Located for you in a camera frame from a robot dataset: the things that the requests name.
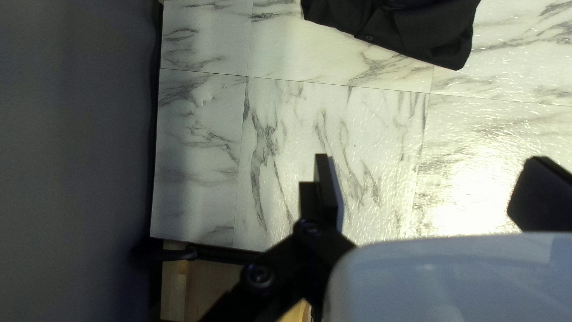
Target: black mount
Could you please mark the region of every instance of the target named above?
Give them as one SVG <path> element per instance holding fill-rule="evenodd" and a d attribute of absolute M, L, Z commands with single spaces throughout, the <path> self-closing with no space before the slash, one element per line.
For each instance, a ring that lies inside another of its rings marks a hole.
<path fill-rule="evenodd" d="M 340 232 L 342 215 L 333 161 L 316 154 L 314 182 L 300 182 L 300 220 L 292 235 L 247 264 L 201 322 L 274 322 L 302 298 L 320 321 L 329 275 L 355 247 Z"/>

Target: marble tile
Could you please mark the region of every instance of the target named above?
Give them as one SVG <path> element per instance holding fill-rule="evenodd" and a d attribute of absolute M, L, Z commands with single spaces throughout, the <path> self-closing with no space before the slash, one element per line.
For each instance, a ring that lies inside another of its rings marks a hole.
<path fill-rule="evenodd" d="M 233 246 L 264 250 L 299 217 L 314 154 L 333 156 L 344 234 L 399 237 L 409 218 L 427 94 L 249 78 Z"/>
<path fill-rule="evenodd" d="M 459 71 L 435 67 L 431 93 L 572 105 L 572 2 L 483 0 Z"/>
<path fill-rule="evenodd" d="M 572 170 L 572 107 L 431 95 L 405 236 L 519 232 L 506 207 L 535 155 Z"/>
<path fill-rule="evenodd" d="M 252 0 L 165 0 L 161 67 L 246 75 Z"/>
<path fill-rule="evenodd" d="M 246 81 L 161 70 L 152 237 L 232 244 Z"/>
<path fill-rule="evenodd" d="M 433 65 L 305 21 L 299 0 L 254 0 L 248 76 L 428 92 Z"/>

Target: wooden surface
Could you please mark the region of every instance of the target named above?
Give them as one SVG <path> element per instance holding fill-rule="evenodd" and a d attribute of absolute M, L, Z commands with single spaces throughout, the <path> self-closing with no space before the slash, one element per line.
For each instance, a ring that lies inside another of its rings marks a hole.
<path fill-rule="evenodd" d="M 184 249 L 186 243 L 165 241 L 165 249 Z M 239 280 L 240 265 L 209 261 L 163 263 L 161 319 L 197 322 Z M 279 322 L 310 322 L 309 305 L 302 300 Z"/>

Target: screw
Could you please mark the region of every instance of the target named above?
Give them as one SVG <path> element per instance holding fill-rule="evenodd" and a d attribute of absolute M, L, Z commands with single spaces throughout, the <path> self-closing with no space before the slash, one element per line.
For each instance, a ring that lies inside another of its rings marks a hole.
<path fill-rule="evenodd" d="M 320 233 L 320 228 L 313 222 L 304 222 L 300 228 L 305 235 L 316 236 Z"/>
<path fill-rule="evenodd" d="M 250 264 L 247 266 L 247 280 L 255 288 L 267 288 L 274 280 L 274 272 L 266 265 Z"/>

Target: black shirt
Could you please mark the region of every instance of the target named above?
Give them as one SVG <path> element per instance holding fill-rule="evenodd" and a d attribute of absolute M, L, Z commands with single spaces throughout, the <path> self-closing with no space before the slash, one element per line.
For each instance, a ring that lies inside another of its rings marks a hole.
<path fill-rule="evenodd" d="M 480 0 L 301 0 L 306 20 L 458 70 L 471 52 Z"/>

